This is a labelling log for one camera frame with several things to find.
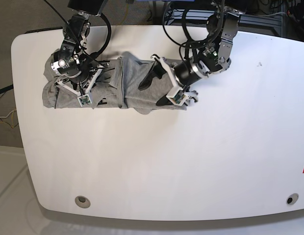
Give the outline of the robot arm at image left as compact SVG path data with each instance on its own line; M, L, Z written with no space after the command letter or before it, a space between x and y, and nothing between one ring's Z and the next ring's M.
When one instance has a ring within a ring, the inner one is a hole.
M58 76L64 76L73 89L82 89L96 69L109 66L108 61L98 61L97 58L107 48L111 38L111 24L102 13L106 0L70 0L68 8L76 14L70 20L64 20L63 42L59 51L53 54L52 69ZM86 52L87 36L90 32L90 16L99 16L107 26L107 36L103 46L91 54Z

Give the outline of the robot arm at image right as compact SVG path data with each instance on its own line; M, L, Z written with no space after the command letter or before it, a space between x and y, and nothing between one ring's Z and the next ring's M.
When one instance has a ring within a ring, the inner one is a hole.
M187 29L187 14L190 10L209 5L214 6L216 10L206 20L208 36L202 40L193 39ZM167 74L172 87L157 101L157 106L189 105L191 100L198 102L198 93L190 89L191 85L211 74L224 72L230 67L233 39L247 5L245 0L195 0L186 4L181 16L186 41L175 43L179 49L184 50L179 53L181 63L170 64L164 57L152 55L154 64L138 89L146 90L155 77L161 79Z

